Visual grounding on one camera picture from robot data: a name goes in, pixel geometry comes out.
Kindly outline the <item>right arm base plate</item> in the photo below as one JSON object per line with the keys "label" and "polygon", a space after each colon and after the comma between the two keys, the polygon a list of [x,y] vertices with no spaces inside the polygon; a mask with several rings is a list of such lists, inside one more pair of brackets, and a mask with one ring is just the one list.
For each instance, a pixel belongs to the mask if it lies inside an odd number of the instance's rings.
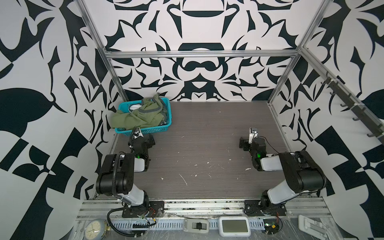
{"label": "right arm base plate", "polygon": [[275,205],[269,201],[245,200],[244,204],[244,214],[248,217],[286,216],[285,203]]}

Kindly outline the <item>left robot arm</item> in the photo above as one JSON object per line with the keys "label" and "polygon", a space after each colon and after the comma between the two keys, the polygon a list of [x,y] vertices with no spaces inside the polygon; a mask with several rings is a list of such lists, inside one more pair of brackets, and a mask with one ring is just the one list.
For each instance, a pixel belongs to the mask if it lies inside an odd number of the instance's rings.
{"label": "left robot arm", "polygon": [[148,194],[134,184],[134,175],[148,170],[148,149],[155,144],[151,134],[134,135],[129,141],[129,152],[107,155],[96,181],[97,193],[112,196],[127,207],[148,209]]}

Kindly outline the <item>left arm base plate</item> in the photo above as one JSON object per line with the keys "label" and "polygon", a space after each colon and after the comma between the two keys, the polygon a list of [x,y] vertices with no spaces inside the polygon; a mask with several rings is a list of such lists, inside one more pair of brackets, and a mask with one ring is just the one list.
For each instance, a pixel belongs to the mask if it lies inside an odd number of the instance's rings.
{"label": "left arm base plate", "polygon": [[123,210],[123,218],[136,218],[138,216],[145,216],[147,218],[155,218],[164,213],[164,201],[149,201],[144,202],[140,206],[133,206]]}

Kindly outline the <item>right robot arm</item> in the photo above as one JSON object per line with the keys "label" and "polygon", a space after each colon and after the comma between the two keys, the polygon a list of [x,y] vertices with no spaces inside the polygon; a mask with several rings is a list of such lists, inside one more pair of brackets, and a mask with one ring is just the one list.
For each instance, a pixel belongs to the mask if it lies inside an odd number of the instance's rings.
{"label": "right robot arm", "polygon": [[263,192],[260,200],[245,204],[248,216],[274,215],[285,208],[285,203],[301,194],[311,194],[322,190],[327,178],[307,151],[267,154],[266,139],[240,138],[239,148],[249,152],[253,167],[259,172],[282,171],[285,179],[275,187]]}

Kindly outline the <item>green tank top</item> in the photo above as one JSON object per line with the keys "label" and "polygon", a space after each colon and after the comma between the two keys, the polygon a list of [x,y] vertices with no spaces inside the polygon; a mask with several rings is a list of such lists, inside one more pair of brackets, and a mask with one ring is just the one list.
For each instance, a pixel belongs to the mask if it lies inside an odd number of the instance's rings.
{"label": "green tank top", "polygon": [[142,99],[140,105],[129,113],[117,111],[111,117],[110,126],[114,129],[133,130],[135,127],[152,128],[167,123],[168,107],[159,94]]}

